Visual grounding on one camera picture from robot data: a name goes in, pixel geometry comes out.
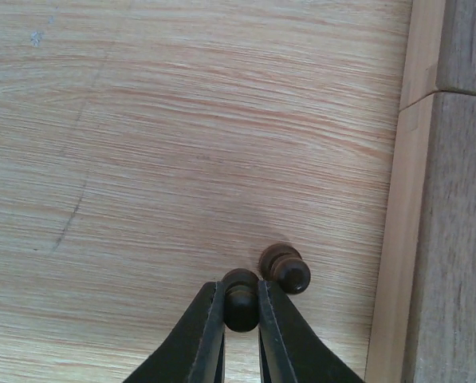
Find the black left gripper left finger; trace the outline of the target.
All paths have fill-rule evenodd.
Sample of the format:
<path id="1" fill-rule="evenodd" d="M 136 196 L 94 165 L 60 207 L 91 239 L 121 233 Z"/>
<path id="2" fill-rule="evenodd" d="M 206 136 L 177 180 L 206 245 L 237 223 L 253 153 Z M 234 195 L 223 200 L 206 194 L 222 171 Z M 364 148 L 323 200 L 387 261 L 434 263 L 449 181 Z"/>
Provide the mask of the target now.
<path id="1" fill-rule="evenodd" d="M 160 347 L 126 382 L 223 382 L 225 288 L 207 282 Z"/>

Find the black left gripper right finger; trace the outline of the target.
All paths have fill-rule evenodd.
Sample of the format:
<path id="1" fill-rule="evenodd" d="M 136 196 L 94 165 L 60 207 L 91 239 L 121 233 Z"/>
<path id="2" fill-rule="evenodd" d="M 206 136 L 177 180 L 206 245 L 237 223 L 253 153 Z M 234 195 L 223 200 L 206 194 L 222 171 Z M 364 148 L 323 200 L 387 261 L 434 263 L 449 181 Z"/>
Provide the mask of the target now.
<path id="1" fill-rule="evenodd" d="M 258 283 L 262 382 L 362 382 L 314 333 L 275 282 Z"/>

